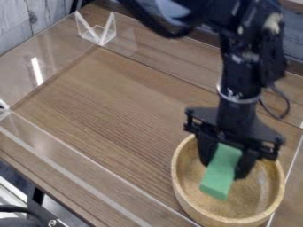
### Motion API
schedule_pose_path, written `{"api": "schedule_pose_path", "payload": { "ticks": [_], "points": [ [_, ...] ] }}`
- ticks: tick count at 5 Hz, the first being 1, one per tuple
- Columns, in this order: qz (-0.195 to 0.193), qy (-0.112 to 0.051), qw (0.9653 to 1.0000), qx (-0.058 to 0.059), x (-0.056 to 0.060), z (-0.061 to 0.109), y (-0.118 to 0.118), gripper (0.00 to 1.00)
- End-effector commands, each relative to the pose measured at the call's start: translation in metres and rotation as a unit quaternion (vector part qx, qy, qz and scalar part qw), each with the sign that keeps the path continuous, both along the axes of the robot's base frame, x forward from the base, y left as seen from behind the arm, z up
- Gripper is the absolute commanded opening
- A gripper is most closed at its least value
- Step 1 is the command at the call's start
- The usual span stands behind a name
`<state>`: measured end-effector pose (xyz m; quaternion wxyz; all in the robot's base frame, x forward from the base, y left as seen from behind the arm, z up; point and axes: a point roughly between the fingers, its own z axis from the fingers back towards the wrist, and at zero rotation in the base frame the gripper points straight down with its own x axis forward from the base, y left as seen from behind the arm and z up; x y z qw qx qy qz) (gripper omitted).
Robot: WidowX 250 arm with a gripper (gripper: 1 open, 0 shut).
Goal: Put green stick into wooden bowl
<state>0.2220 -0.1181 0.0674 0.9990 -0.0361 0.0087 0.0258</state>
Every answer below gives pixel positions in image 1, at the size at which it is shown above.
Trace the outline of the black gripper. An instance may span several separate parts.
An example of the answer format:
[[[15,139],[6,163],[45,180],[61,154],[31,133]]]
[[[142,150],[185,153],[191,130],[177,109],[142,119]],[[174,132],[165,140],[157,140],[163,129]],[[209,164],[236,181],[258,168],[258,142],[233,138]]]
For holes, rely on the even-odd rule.
[[[187,107],[183,129],[198,139],[201,162],[209,166],[219,144],[242,151],[236,180],[246,179],[258,159],[277,160],[284,135],[257,116],[256,104],[233,104],[221,99],[218,107]]]

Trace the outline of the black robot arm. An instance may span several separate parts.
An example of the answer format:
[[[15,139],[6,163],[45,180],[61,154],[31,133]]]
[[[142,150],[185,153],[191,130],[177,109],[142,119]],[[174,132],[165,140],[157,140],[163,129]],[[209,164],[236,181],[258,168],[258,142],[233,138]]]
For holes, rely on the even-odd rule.
[[[285,137],[257,116],[262,89],[286,76],[285,20],[280,0],[158,0],[171,31],[138,0],[119,0],[141,23],[166,38],[187,36],[201,25],[218,34],[223,60],[217,85],[219,105],[189,107],[183,129],[195,134],[201,162],[209,166],[221,144],[241,150],[236,179],[250,174],[262,159],[276,160]]]

